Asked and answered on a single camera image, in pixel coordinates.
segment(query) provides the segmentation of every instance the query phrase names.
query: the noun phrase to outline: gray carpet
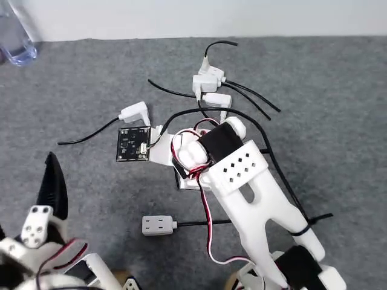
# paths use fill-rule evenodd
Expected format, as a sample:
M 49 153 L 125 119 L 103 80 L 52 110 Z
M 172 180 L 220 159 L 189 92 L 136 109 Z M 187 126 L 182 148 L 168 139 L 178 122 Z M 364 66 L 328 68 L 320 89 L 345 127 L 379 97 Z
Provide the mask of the gray carpet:
M 194 108 L 188 98 L 160 92 L 146 79 L 190 91 L 204 47 L 212 39 L 82 40 L 43 43 L 26 68 L 0 66 L 0 222 L 17 235 L 33 204 L 52 150 L 65 173 L 69 231 L 88 239 L 111 268 L 130 269 L 144 289 L 221 289 L 241 263 L 218 266 L 205 250 L 205 227 L 171 236 L 144 237 L 143 214 L 203 220 L 197 192 L 179 192 L 172 169 L 115 162 L 117 123 L 87 143 L 59 147 L 144 100 L 153 125 Z M 210 50 L 213 65 L 230 80 L 250 86 L 282 108 L 265 120 L 233 94 L 233 107 L 266 129 L 283 171 L 309 215 L 332 212 L 314 230 L 325 263 L 343 275 L 348 289 L 385 289 L 387 228 L 387 38 L 307 37 L 237 39 L 238 48 Z M 190 126 L 199 114 L 173 122 Z M 248 135 L 262 144 L 256 129 Z M 214 218 L 226 215 L 209 194 Z M 292 239 L 267 226 L 271 250 Z M 231 225 L 215 227 L 220 259 L 243 254 Z

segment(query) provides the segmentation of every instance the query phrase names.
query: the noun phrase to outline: white connector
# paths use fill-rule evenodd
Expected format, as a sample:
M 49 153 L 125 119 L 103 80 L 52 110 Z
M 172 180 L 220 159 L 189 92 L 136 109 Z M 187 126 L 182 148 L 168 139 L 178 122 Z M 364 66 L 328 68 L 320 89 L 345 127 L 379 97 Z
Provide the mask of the white connector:
M 200 100 L 202 92 L 216 92 L 220 85 L 218 78 L 209 74 L 203 76 L 196 74 L 192 78 L 192 90 L 197 100 Z
M 201 64 L 198 74 L 201 76 L 209 75 L 216 77 L 218 79 L 218 86 L 226 81 L 226 78 L 224 77 L 224 71 L 211 66 L 207 56 L 203 58 L 203 63 Z
M 203 96 L 203 101 L 211 107 L 231 108 L 232 98 L 231 95 L 218 94 L 215 92 L 209 92 Z M 227 117 L 227 112 L 222 111 L 220 113 L 220 122 L 222 123 Z
M 119 115 L 119 119 L 123 120 L 125 123 L 132 123 L 137 120 L 143 120 L 146 126 L 151 125 L 151 121 L 148 115 L 148 107 L 143 101 L 124 108 Z
M 144 236 L 164 236 L 172 234 L 177 228 L 177 222 L 172 216 L 143 216 Z

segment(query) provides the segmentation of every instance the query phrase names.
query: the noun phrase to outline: water bottle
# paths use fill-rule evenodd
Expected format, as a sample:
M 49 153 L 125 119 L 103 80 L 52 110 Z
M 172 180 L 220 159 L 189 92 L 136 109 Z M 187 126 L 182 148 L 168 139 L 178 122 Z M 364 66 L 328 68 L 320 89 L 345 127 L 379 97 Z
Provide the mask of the water bottle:
M 37 52 L 8 0 L 0 0 L 0 50 L 17 66 L 36 58 Z

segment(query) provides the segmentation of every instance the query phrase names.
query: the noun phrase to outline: circuit board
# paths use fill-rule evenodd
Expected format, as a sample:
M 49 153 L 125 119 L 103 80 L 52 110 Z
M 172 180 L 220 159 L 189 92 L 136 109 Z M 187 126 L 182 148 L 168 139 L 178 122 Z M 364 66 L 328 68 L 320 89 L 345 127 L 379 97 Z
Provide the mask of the circuit board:
M 117 142 L 117 162 L 149 160 L 151 127 L 131 127 L 119 129 Z

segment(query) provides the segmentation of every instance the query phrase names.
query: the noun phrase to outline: hole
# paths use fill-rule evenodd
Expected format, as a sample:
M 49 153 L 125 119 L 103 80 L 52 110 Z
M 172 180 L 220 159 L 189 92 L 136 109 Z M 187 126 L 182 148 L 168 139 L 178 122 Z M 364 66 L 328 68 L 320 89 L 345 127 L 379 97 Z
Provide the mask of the hole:
M 245 199 L 249 204 L 251 204 L 251 203 L 254 201 L 255 194 L 254 194 L 252 188 L 249 186 L 248 183 L 246 183 L 245 185 L 243 185 L 242 187 L 240 187 L 239 190 L 241 191 L 241 193 L 242 193 L 244 199 Z

